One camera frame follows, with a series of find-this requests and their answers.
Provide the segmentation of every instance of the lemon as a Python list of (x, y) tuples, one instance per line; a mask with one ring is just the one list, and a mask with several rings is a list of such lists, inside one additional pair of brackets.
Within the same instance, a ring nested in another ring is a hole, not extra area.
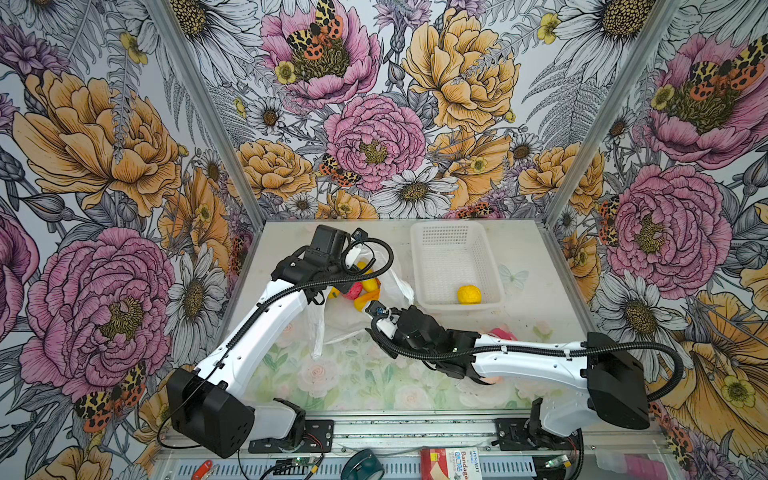
[(475, 305), (482, 301), (480, 289), (474, 285), (464, 285), (456, 294), (458, 302), (462, 305)]

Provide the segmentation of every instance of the floral wallpaper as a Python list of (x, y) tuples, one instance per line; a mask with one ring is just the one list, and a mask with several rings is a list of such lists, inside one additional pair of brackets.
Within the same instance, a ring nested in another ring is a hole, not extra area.
[[(767, 12), (682, 3), (582, 178), (595, 204), (553, 225), (598, 328), (682, 356), (652, 409), (691, 478), (768, 478)], [(668, 356), (635, 355), (666, 382)]]
[[(129, 32), (169, 58), (142, 1), (126, 0)], [(170, 6), (265, 217), (498, 219), (544, 214), (654, 3)], [(603, 165), (574, 197), (584, 213)]]
[(189, 94), (164, 51), (140, 46), (153, 31), (134, 28), (138, 13), (0, 1), (0, 462), (13, 478), (148, 478), (165, 382), (216, 346), (253, 242)]

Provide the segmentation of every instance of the basket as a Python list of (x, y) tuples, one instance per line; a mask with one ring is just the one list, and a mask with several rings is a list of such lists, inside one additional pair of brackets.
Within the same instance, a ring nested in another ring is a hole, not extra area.
[[(502, 281), (485, 228), (475, 221), (434, 221), (411, 227), (416, 299), (425, 310), (469, 311), (501, 306)], [(475, 285), (482, 301), (462, 305), (456, 293)]]

